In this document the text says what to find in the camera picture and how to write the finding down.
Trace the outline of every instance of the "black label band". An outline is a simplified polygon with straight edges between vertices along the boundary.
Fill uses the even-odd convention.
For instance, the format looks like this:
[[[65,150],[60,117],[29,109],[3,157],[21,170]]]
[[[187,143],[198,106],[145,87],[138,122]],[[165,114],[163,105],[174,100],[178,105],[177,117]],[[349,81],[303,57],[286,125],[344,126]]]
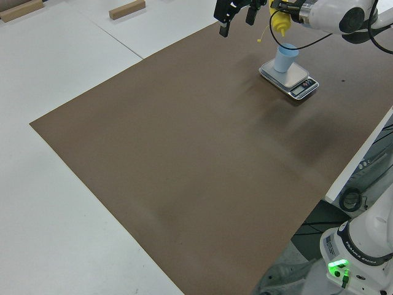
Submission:
[[[383,257],[372,257],[361,252],[361,250],[355,246],[354,242],[349,236],[349,222],[345,225],[342,231],[340,231],[339,229],[337,230],[337,234],[343,240],[345,248],[348,250],[348,252],[351,253],[352,256],[354,256],[360,262],[363,262],[368,266],[381,266],[382,264],[393,258],[393,253],[385,255]]]

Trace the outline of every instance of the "yellow bottle nozzle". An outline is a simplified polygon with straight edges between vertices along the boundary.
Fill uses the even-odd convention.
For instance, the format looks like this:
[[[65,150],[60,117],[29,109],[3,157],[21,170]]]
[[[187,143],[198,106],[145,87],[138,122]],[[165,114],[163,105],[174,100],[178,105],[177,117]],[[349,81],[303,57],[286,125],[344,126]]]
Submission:
[[[277,10],[270,8],[269,11],[270,15],[272,15]],[[284,12],[277,12],[271,19],[271,26],[276,32],[281,33],[282,37],[285,37],[286,31],[290,28],[290,15]]]

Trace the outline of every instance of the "black round joint cover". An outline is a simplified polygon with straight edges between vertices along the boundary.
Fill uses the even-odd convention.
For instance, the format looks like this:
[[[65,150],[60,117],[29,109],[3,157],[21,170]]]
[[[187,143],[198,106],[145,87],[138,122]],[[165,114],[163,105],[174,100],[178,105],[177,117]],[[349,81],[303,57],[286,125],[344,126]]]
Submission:
[[[364,11],[360,7],[349,9],[340,22],[341,32],[351,34],[363,25]]]

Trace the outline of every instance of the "wooden block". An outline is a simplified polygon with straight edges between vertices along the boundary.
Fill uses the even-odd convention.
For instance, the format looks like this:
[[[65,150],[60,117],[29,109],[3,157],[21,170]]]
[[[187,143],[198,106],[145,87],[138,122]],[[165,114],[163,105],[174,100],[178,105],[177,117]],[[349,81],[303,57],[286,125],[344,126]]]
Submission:
[[[112,9],[111,11],[109,11],[109,16],[111,19],[116,20],[120,17],[124,17],[128,14],[132,14],[133,12],[141,10],[145,7],[146,7],[145,0],[136,0],[134,2],[120,6],[118,8]]]
[[[0,12],[0,18],[6,23],[43,7],[44,3],[42,3],[42,0],[32,0],[17,7]]]

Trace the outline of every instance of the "digital kitchen scale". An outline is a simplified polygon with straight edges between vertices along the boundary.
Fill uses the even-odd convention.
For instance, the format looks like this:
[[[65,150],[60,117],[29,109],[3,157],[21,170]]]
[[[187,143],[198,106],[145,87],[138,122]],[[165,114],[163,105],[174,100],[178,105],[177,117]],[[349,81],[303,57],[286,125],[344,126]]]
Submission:
[[[286,73],[274,69],[274,60],[268,61],[259,69],[261,75],[295,100],[302,100],[316,90],[319,83],[308,75],[308,71],[297,63],[292,63]]]

